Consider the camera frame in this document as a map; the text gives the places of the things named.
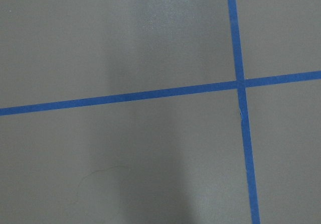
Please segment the blue tape grid line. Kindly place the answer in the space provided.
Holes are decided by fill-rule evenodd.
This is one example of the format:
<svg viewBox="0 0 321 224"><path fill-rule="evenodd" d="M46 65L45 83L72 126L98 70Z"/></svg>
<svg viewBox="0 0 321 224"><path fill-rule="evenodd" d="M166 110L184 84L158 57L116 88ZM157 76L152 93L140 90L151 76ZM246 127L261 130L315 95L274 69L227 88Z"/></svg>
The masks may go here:
<svg viewBox="0 0 321 224"><path fill-rule="evenodd" d="M243 85L245 87L258 87L258 86L276 85L276 84L301 82L301 81L317 80L317 79L320 79L320 71L245 79ZM74 99L74 100L66 100L66 101L13 106L13 107L1 108L1 116L19 115L19 114L27 114L27 113L36 113L41 111L68 109L68 108L75 108L75 107L111 104L111 103L198 94L198 93L206 93L206 92L226 91L226 90L234 90L237 88L238 88L238 81L234 80L234 81L227 81L227 82L158 89L158 90L151 90L151 91L133 92L133 93L82 98L82 99Z"/></svg>
<svg viewBox="0 0 321 224"><path fill-rule="evenodd" d="M238 12L236 0L228 0L230 29L234 56L235 76L237 85L238 103L241 116L241 131L243 140L243 151L245 159L246 178L249 195L249 206L252 223L261 223L259 204L256 188L256 176L252 151L251 132L248 114L248 104L244 77L244 66L242 58L241 40L238 23Z"/></svg>

